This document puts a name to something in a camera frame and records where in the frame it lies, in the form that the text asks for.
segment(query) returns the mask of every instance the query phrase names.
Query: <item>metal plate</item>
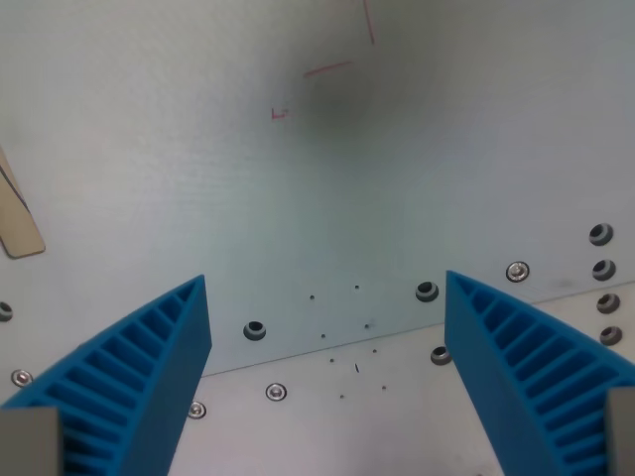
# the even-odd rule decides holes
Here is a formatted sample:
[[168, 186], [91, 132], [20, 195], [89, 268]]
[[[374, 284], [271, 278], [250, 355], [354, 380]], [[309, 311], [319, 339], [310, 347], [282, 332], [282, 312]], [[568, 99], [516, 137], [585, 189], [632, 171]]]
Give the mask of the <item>metal plate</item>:
[[604, 258], [635, 280], [635, 3], [367, 6], [374, 45], [362, 0], [3, 2], [0, 143], [48, 250], [0, 259], [0, 366], [198, 273], [206, 374], [439, 323], [447, 269], [529, 301]]
[[[633, 361], [635, 285], [611, 291], [622, 305], [609, 315], [595, 309], [603, 292], [539, 308], [593, 338], [618, 325], [611, 349]], [[171, 474], [502, 476], [454, 364], [430, 361], [443, 339], [434, 326], [206, 377], [207, 416], [186, 424]], [[273, 382], [284, 401], [265, 397]]]

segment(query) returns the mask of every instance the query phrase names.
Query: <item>bolt head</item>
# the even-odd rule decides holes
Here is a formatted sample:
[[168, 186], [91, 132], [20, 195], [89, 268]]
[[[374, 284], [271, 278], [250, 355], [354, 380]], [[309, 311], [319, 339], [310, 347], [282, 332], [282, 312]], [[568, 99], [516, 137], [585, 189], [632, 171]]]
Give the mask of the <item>bolt head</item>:
[[287, 397], [287, 388], [282, 384], [271, 384], [265, 394], [272, 402], [280, 402]]
[[207, 414], [207, 409], [205, 405], [201, 402], [192, 402], [190, 405], [190, 412], [188, 413], [188, 417], [192, 419], [201, 419]]
[[507, 267], [506, 275], [512, 283], [521, 283], [529, 277], [529, 266], [522, 261], [516, 261]]
[[11, 382], [22, 388], [33, 382], [33, 376], [26, 370], [14, 370], [11, 374]]

